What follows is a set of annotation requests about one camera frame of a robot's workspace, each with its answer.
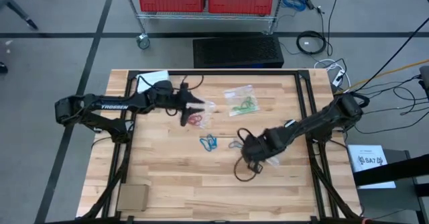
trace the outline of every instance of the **blue cable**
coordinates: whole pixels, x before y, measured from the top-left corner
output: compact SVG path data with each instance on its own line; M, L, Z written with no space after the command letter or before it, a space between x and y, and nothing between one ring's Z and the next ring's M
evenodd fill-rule
M307 0L282 0L282 7L289 7L301 12L306 9Z

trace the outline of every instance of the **white paper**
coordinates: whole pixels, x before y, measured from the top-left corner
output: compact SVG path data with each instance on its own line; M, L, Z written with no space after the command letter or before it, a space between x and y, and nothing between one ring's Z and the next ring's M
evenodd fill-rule
M157 72L145 73L137 75L137 79L139 79L139 86L137 88L138 93L142 93L150 88L148 84L146 84L139 76L143 77L149 84L153 85L161 80L168 80L168 71L161 70Z
M352 161L353 172L368 170L370 168L387 164L387 160L381 146L348 145L348 149L350 159ZM390 181L368 184L365 186L359 186L358 188L396 188L396 185L394 181Z

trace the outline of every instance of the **cardboard piece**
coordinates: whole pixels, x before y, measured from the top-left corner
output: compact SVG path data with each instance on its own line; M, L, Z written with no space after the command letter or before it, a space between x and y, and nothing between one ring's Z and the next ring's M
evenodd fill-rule
M119 191L118 211L145 211L149 186L146 184L122 184Z

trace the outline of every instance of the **wire shelf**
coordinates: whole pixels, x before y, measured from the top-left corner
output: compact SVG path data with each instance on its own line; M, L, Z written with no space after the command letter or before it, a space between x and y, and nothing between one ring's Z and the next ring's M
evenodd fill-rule
M137 14L139 19L223 19L223 20L259 20L272 21L270 15L237 14L237 13L188 13L188 12L143 12Z

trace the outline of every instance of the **label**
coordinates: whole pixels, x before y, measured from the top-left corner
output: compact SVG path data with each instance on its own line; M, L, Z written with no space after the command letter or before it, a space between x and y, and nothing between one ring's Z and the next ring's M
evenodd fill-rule
M120 109L120 110L126 110L128 106L124 105L101 105L101 109Z

